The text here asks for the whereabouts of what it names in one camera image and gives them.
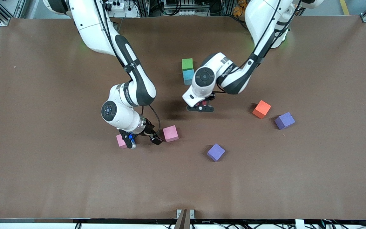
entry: floor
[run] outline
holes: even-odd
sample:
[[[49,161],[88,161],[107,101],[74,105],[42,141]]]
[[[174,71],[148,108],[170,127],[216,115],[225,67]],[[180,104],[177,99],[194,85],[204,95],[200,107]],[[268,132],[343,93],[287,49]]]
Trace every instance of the floor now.
[[[6,6],[13,13],[19,0],[5,0],[1,4]],[[345,2],[346,9],[343,9],[341,3]],[[366,10],[366,0],[325,0],[315,9],[306,9],[304,16],[328,16],[344,14],[360,14]],[[50,12],[41,0],[31,0],[25,15],[26,18],[69,18],[65,15],[57,15]]]

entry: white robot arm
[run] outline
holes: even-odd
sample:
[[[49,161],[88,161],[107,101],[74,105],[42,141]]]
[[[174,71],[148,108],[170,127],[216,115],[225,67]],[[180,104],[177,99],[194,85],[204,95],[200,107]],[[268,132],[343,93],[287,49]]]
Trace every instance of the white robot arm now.
[[[84,43],[90,49],[116,56],[131,80],[113,86],[101,108],[103,119],[119,129],[128,148],[135,148],[136,135],[147,135],[159,145],[163,140],[154,126],[133,107],[150,106],[156,97],[154,84],[146,75],[129,42],[114,28],[100,0],[43,0],[46,7],[73,18]]]
[[[245,22],[256,43],[243,66],[238,67],[224,54],[209,55],[194,74],[192,85],[183,94],[190,111],[212,112],[204,100],[213,100],[215,84],[228,94],[239,94],[247,86],[253,71],[263,62],[270,48],[285,39],[289,23],[299,6],[316,7],[324,0],[251,0],[245,10]]]

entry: light blue cube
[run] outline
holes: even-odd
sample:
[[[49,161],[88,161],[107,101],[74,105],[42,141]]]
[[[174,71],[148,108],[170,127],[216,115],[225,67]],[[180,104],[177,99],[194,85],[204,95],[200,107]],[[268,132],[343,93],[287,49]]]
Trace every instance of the light blue cube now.
[[[192,84],[193,77],[194,77],[194,70],[193,69],[183,71],[184,85]]]

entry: blue object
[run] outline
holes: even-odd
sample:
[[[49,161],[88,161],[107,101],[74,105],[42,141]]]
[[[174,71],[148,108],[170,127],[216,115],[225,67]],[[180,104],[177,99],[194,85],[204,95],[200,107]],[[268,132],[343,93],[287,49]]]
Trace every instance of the blue object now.
[[[295,123],[295,120],[293,119],[290,112],[288,112],[275,119],[275,123],[279,127],[279,129],[285,129]]]
[[[221,148],[218,144],[214,144],[212,148],[209,150],[207,155],[213,159],[214,161],[218,161],[221,158],[222,154],[224,154],[225,150]]]
[[[129,135],[128,135],[128,138],[129,138],[129,139],[132,139],[132,134],[129,134]]]
[[[194,70],[193,69],[183,71],[184,85],[192,84],[193,77],[194,77]]]

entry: yellow floor line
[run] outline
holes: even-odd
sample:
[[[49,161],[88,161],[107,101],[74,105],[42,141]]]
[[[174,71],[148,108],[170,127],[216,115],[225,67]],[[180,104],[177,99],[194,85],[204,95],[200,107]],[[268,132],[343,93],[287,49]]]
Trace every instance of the yellow floor line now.
[[[340,0],[342,11],[344,12],[344,15],[350,15],[350,12],[348,12],[347,4],[345,3],[345,0]]]

